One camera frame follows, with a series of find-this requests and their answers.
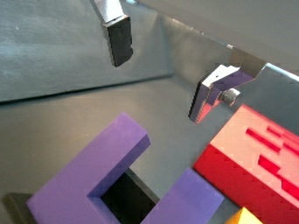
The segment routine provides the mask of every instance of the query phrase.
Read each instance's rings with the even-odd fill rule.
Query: toy block
[[[242,106],[194,169],[264,223],[298,224],[298,152],[299,137]]]
[[[192,169],[187,169],[142,224],[206,224],[222,201],[218,190]]]
[[[244,207],[242,207],[226,221],[226,224],[263,224],[263,222]]]
[[[39,224],[119,224],[102,196],[150,146],[144,128],[120,114],[27,205]]]

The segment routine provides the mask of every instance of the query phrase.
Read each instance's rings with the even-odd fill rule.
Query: yellow block
[[[263,222],[244,207],[242,207],[227,220],[226,224],[263,224]]]

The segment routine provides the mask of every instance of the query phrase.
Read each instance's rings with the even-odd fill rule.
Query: gray floor
[[[164,79],[2,106],[0,197],[35,193],[122,111],[147,128],[152,140],[131,168],[163,197],[230,118],[219,108],[214,118],[192,124],[191,100],[190,87]],[[223,207],[222,216],[234,208]],[[3,205],[0,212],[0,222],[12,223]]]

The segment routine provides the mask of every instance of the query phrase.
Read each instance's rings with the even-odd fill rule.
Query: purple l-shaped block
[[[198,172],[188,168],[142,223],[206,224],[223,199]]]
[[[39,224],[119,224],[100,197],[135,162],[150,139],[120,114],[27,205]]]

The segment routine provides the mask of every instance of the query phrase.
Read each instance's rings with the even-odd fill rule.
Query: red block
[[[194,165],[268,224],[299,223],[299,136],[242,106]]]

